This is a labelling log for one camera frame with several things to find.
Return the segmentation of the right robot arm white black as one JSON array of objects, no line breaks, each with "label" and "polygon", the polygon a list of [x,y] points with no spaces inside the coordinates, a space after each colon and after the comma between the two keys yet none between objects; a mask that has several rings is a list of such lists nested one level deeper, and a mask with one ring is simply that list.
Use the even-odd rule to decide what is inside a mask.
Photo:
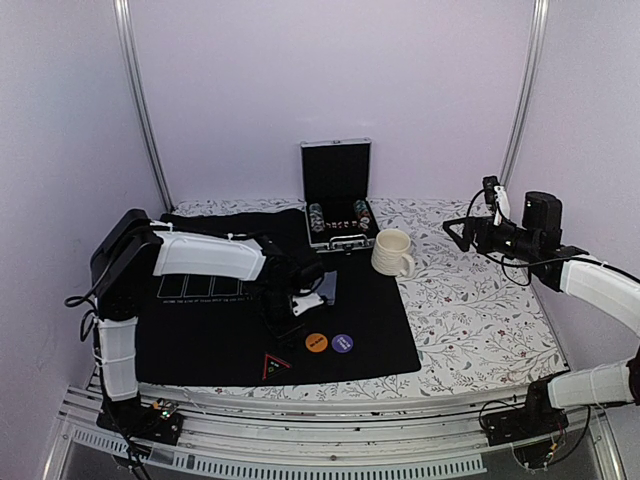
[{"label": "right robot arm white black", "polygon": [[[525,194],[522,224],[508,219],[505,189],[483,190],[489,216],[465,215],[443,223],[444,231],[464,252],[473,248],[489,257],[497,253],[509,268],[526,269],[553,291],[582,300],[639,333],[639,279],[591,256],[561,244],[562,202],[537,191]],[[639,403],[639,356],[572,371],[531,383],[517,427],[537,436],[552,424],[556,412],[573,406]]]}]

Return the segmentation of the orange big blind button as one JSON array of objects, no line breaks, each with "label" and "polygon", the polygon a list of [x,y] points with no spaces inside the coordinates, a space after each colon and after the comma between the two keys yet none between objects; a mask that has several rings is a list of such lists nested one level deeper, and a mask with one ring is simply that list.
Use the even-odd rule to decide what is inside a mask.
[{"label": "orange big blind button", "polygon": [[312,353],[322,353],[328,347],[328,339],[324,334],[311,333],[305,338],[305,347]]}]

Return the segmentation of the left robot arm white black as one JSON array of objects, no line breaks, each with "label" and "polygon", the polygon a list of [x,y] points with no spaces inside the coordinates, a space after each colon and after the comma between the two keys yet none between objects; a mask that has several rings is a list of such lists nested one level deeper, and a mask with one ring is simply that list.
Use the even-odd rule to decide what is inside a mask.
[{"label": "left robot arm white black", "polygon": [[266,326],[278,338],[297,330],[301,316],[325,304],[318,289],[325,279],[321,260],[288,253],[269,230],[213,231],[153,220],[142,209],[127,211],[90,260],[91,286],[63,304],[86,313],[96,329],[94,359],[111,419],[128,434],[148,426],[140,404],[135,333],[155,277],[200,275],[247,284]]}]

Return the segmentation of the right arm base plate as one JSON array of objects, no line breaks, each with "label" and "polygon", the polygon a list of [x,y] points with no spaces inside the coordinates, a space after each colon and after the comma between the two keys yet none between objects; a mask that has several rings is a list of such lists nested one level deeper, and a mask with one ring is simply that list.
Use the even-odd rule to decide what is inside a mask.
[{"label": "right arm base plate", "polygon": [[478,421],[490,446],[560,432],[569,426],[562,410],[545,406],[517,407],[498,400],[482,406]]}]

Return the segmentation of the purple small blind button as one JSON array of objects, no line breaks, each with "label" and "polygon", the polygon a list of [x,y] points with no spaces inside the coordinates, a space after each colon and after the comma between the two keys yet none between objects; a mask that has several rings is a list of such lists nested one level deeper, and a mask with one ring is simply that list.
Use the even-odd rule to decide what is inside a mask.
[{"label": "purple small blind button", "polygon": [[338,334],[332,338],[331,347],[336,353],[346,354],[353,349],[354,341],[347,334]]}]

